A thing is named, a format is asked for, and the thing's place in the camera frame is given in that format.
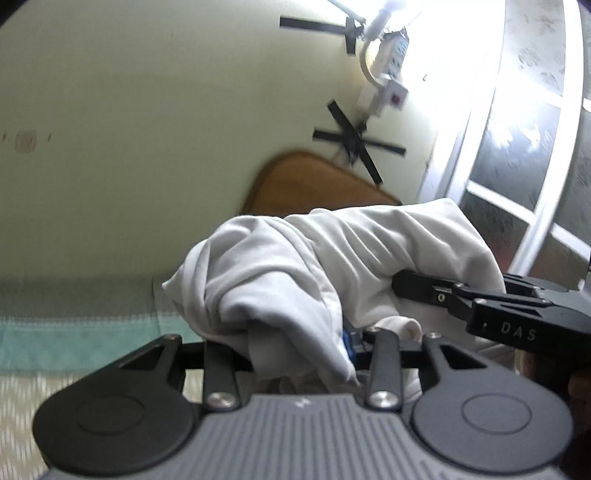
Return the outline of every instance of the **circular indentation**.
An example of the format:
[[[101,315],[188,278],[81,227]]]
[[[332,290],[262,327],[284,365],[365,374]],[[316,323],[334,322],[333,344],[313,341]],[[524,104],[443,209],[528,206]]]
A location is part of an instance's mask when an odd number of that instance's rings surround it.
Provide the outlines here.
[[[396,393],[388,392],[385,390],[379,390],[372,393],[368,398],[368,403],[373,408],[380,408],[386,410],[388,408],[394,408],[400,402],[400,398]]]
[[[462,417],[480,432],[510,435],[527,427],[531,410],[522,400],[511,395],[482,394],[464,402]]]
[[[144,418],[144,406],[132,397],[113,395],[82,404],[78,425],[90,433],[115,435],[132,429]]]
[[[236,405],[236,397],[228,392],[214,392],[207,396],[207,405],[219,410],[227,410]]]

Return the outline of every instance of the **wall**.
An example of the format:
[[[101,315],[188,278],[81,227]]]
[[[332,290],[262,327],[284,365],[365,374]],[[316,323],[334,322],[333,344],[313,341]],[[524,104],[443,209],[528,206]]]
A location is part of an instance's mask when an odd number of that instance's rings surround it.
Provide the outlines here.
[[[171,270],[271,156],[333,156],[311,132],[335,128],[332,98],[353,115],[357,59],[281,14],[344,20],[313,0],[30,0],[0,27],[0,277]],[[416,101],[380,127],[410,147],[378,159],[404,202],[436,134]],[[29,129],[35,151],[16,152]]]

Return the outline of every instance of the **white cloth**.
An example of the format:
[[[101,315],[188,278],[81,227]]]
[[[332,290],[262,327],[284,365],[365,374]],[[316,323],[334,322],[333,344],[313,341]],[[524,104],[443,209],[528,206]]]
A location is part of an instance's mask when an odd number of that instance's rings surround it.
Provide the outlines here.
[[[423,327],[478,351],[493,345],[444,309],[396,298],[391,278],[405,268],[504,289],[490,249],[448,199],[236,217],[197,244],[163,287],[196,332],[249,358],[260,378],[316,371],[329,391],[344,391],[357,382],[343,314],[401,339],[419,340]]]

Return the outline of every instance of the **ridged gray surface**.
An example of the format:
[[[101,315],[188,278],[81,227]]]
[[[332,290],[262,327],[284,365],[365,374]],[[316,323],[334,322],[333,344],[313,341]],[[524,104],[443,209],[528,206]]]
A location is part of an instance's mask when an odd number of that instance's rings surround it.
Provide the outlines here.
[[[82,477],[50,471],[44,480],[79,478]],[[478,475],[444,464],[422,450],[398,416],[365,410],[350,395],[255,395],[240,411],[207,417],[198,435],[164,464],[143,473],[118,478],[499,479],[498,476]],[[564,479],[550,468],[506,478]]]

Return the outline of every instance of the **silver screw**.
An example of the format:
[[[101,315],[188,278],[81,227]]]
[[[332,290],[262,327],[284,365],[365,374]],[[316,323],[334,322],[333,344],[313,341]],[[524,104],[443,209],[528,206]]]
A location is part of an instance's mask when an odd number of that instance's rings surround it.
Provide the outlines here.
[[[386,410],[388,408],[394,408],[400,402],[400,398],[396,393],[387,392],[385,390],[379,390],[372,393],[368,398],[369,405],[373,408],[380,408]]]
[[[228,392],[213,392],[207,396],[207,405],[216,410],[228,410],[236,405],[236,397]]]

